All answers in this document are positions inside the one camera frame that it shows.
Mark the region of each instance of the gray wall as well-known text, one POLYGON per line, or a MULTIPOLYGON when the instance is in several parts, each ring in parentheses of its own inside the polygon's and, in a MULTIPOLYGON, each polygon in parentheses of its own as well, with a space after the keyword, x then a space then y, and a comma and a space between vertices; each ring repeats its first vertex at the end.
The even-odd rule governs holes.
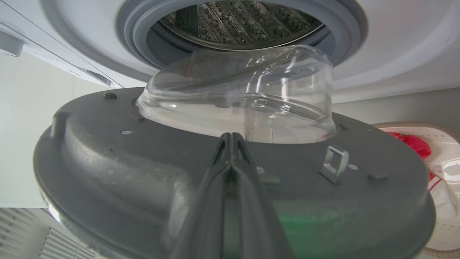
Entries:
POLYGON ((332 111, 369 124, 424 121, 460 132, 460 88, 338 103, 332 111))

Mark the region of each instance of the white plastic basket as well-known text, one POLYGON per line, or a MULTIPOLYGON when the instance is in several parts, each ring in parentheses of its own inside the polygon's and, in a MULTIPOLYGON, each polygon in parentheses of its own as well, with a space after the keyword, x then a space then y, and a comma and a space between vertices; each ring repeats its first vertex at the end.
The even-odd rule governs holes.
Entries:
POLYGON ((460 259, 460 135, 452 130, 424 122, 372 124, 385 132, 415 135, 431 147, 425 160, 431 172, 445 180, 456 200, 456 218, 437 218, 436 226, 419 259, 460 259))

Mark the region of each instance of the transparent glass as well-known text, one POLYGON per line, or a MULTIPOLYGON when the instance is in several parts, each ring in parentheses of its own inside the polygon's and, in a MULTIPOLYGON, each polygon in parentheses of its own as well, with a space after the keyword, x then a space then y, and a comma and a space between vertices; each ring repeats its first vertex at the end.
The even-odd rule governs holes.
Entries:
POLYGON ((137 105, 144 117, 181 130, 314 143, 335 133, 331 82, 327 56, 310 46, 199 50, 154 76, 137 105))

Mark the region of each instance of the red stripe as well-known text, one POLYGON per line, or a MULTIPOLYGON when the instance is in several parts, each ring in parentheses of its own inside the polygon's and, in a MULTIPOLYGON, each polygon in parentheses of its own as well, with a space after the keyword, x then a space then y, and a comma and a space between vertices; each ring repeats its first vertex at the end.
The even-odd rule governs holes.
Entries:
POLYGON ((442 181, 442 179, 437 180, 437 181, 430 187, 430 191, 433 190, 433 188, 434 188, 440 181, 442 181))

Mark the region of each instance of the screw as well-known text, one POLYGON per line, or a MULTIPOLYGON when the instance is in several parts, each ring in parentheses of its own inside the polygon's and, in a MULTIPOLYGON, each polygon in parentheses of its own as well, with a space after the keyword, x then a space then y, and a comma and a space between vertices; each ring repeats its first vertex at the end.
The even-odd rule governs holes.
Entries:
POLYGON ((359 169, 359 166, 354 165, 354 164, 348 164, 348 168, 350 168, 350 169, 352 169, 352 170, 358 170, 358 169, 359 169))

